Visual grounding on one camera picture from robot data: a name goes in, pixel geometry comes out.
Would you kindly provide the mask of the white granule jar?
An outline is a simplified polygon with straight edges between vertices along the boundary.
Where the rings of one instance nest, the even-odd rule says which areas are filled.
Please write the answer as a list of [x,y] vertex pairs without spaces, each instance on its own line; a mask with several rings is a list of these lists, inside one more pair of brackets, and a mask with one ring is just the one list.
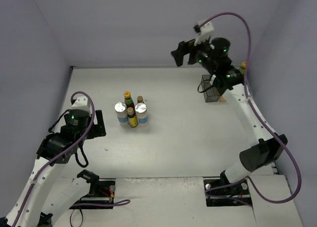
[[135,106],[135,112],[138,124],[140,126],[146,126],[149,122],[147,105],[144,103],[138,103]]
[[127,113],[127,106],[123,102],[118,102],[114,105],[114,110],[117,115],[117,119],[120,125],[127,125],[128,124],[128,113]]

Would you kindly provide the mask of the red sauce bottle yellow cap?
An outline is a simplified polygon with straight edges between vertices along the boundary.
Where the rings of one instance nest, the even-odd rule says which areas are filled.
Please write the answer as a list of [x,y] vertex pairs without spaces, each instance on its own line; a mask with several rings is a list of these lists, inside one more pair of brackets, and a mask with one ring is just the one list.
[[241,63],[241,65],[240,65],[240,67],[239,67],[239,71],[240,71],[240,73],[242,74],[242,75],[244,75],[245,74],[245,72],[246,72],[246,62],[244,61],[244,62],[242,62]]

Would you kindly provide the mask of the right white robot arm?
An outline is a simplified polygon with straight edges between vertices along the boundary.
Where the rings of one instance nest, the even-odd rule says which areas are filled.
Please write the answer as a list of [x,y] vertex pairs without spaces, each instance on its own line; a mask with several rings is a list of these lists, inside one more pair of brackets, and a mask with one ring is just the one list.
[[237,187],[237,182],[254,171],[275,162],[281,155],[281,144],[287,144],[284,134],[279,135],[279,141],[260,123],[262,115],[258,108],[252,109],[250,99],[245,94],[245,82],[241,72],[231,64],[228,57],[230,42],[225,38],[215,38],[195,44],[194,40],[182,41],[176,50],[171,52],[176,65],[182,66],[185,55],[189,55],[188,64],[199,63],[211,75],[211,86],[216,88],[235,111],[245,133],[250,147],[238,156],[237,162],[220,174],[219,187],[224,193],[231,193]]

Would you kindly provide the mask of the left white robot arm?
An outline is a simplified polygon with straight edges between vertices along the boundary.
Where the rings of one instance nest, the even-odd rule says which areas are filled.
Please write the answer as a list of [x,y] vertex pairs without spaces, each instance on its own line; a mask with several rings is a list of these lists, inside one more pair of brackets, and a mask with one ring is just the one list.
[[72,155],[84,141],[106,135],[103,112],[66,110],[58,132],[49,131],[36,153],[32,173],[12,210],[0,219],[2,227],[37,227],[53,214],[44,211],[45,201]]

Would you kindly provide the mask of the front yellow label bottle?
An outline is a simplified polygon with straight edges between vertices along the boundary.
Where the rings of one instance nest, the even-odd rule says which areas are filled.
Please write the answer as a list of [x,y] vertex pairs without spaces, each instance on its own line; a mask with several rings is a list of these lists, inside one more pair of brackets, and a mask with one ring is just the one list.
[[129,125],[131,127],[136,127],[138,125],[138,122],[137,122],[137,117],[136,117],[134,109],[132,107],[129,107],[127,109],[127,114],[128,114]]

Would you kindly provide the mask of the yellow label bottle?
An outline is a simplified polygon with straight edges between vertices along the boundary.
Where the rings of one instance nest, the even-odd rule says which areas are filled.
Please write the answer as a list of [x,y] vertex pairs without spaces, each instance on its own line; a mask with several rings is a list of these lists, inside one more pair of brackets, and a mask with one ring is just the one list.
[[142,96],[138,96],[138,97],[137,97],[137,103],[138,103],[138,104],[144,103],[144,100],[143,100],[143,97],[142,97]]
[[137,122],[137,117],[136,117],[134,109],[132,107],[129,107],[127,109],[127,114],[128,114],[129,125],[131,127],[136,127],[138,125],[138,122]]

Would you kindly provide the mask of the amber plastic bin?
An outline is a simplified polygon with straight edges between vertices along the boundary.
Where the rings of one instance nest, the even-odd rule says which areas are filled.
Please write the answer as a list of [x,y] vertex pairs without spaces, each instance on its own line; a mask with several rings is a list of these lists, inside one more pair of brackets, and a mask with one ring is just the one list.
[[223,96],[219,96],[218,102],[220,102],[220,103],[226,103],[227,100],[226,100]]

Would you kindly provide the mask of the rear yellow label bottle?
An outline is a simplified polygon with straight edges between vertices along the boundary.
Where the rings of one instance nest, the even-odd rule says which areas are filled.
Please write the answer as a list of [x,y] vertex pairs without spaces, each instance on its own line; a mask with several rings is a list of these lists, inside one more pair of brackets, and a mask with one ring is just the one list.
[[138,97],[137,97],[137,103],[138,103],[138,104],[144,103],[144,100],[143,100],[143,97],[142,97],[142,96],[138,96]]

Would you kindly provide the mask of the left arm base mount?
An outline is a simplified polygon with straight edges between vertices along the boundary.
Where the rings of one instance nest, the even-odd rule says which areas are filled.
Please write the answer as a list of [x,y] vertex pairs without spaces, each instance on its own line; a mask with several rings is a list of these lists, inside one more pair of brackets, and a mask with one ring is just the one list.
[[97,210],[113,209],[115,194],[115,179],[100,178],[92,171],[82,170],[77,178],[85,180],[89,191],[78,199],[70,209]]

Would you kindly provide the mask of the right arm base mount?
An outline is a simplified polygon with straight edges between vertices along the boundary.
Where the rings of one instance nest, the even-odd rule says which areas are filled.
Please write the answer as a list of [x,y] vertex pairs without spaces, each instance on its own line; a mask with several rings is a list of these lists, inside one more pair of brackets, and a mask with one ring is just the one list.
[[220,178],[203,179],[207,207],[253,206],[249,186],[244,179],[236,185],[222,187]]

